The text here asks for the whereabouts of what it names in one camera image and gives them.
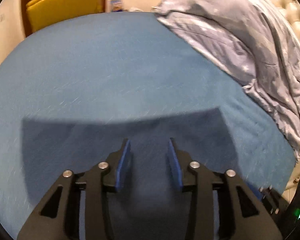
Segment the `dark blue denim jeans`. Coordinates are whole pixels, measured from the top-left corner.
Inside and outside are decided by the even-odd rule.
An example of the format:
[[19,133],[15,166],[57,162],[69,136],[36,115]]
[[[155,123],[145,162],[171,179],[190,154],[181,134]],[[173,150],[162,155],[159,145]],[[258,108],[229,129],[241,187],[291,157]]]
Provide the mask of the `dark blue denim jeans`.
[[19,239],[258,239],[262,205],[240,177],[218,109],[114,124],[24,119]]

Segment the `blue quilted bed mattress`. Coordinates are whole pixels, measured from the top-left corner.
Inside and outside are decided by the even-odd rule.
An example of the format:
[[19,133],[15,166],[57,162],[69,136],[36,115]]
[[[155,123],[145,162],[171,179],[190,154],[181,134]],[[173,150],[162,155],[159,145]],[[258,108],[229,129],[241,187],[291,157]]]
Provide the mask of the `blue quilted bed mattress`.
[[116,239],[183,239],[190,196],[175,189],[168,141],[213,171],[283,191],[295,165],[274,120],[242,87],[145,12],[42,29],[0,66],[0,223],[16,237],[65,170],[89,170],[131,142],[109,196]]

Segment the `grey star-print duvet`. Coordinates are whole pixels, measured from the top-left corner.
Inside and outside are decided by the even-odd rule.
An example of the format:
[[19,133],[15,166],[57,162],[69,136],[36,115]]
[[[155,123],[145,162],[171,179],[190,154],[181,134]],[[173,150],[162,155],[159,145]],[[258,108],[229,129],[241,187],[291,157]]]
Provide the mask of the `grey star-print duvet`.
[[300,42],[269,0],[161,0],[158,21],[230,75],[300,160]]

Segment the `small picture box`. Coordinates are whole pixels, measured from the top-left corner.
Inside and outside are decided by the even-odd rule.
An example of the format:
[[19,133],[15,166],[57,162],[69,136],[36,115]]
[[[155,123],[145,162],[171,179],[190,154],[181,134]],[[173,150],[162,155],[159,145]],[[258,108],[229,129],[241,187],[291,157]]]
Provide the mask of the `small picture box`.
[[122,0],[111,0],[110,1],[110,11],[111,12],[121,12],[121,11],[123,11]]

